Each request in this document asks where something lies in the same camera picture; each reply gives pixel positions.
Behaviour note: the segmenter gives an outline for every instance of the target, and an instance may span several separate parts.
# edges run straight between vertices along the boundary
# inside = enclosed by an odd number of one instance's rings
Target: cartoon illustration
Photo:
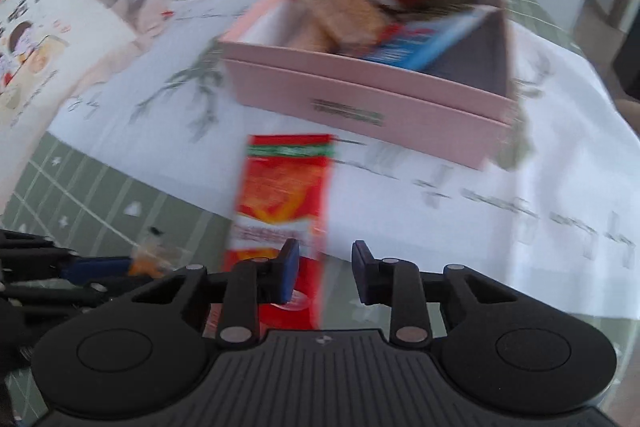
[[[53,60],[60,56],[67,42],[55,36],[47,36],[28,56],[21,67],[11,74],[14,63],[10,55],[0,55],[0,125],[15,117],[17,111],[29,100],[29,97],[42,84],[43,74]]]
[[[67,33],[71,29],[70,25],[63,23],[60,19],[54,21],[53,27],[60,33]]]
[[[4,92],[12,77],[11,58],[0,53],[0,92]]]
[[[11,13],[11,15],[9,15],[9,18],[7,19],[7,22],[13,22],[16,19],[19,19],[25,13],[27,13],[28,9],[29,9],[29,7],[27,6],[27,1],[26,0],[21,0],[18,3],[18,6],[15,7],[15,10]]]
[[[9,51],[17,58],[19,64],[23,64],[35,49],[33,25],[28,21],[21,22],[9,37]]]

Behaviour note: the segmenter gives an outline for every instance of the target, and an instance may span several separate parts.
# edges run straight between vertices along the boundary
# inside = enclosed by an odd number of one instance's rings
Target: table
[[[505,3],[513,20],[580,54],[571,37],[553,24],[535,0]],[[80,98],[78,103],[91,101]],[[191,257],[192,263],[204,264],[210,271],[220,268],[230,226],[225,217],[143,184],[72,149],[51,134],[39,143],[1,219],[0,225],[6,229],[49,235],[60,245],[91,256],[128,253],[141,233],[154,225],[183,250],[185,258]],[[327,258],[323,290],[322,327],[387,329],[389,309],[360,304],[349,263]],[[437,306],[431,311],[437,316]],[[621,353],[631,351],[635,321],[581,318],[604,331]],[[434,322],[433,326],[436,335],[444,334],[442,322]],[[625,363],[621,363],[621,371],[624,368]],[[45,412],[30,372],[13,375],[9,387],[15,408],[27,424]]]

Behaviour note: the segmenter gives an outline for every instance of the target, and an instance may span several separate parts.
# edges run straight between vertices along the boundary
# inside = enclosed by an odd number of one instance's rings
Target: metal screw
[[[230,326],[220,331],[220,338],[232,344],[243,343],[251,338],[251,330],[243,326]]]
[[[107,291],[107,287],[103,286],[99,282],[92,282],[89,286],[100,293],[105,293]]]
[[[396,337],[406,343],[417,344],[425,341],[429,336],[422,328],[416,326],[405,326],[396,331]]]

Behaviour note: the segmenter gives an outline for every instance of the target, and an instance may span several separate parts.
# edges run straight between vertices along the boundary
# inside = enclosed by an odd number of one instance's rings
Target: white star pattern
[[[140,217],[142,214],[142,204],[139,201],[131,201],[124,209],[127,216]]]

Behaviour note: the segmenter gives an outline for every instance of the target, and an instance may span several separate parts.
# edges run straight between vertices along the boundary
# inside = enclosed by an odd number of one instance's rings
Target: open pink box
[[[501,0],[479,0],[502,7]],[[283,47],[304,11],[260,0],[221,39],[238,101],[480,168],[506,133],[513,100],[504,11],[427,73]]]

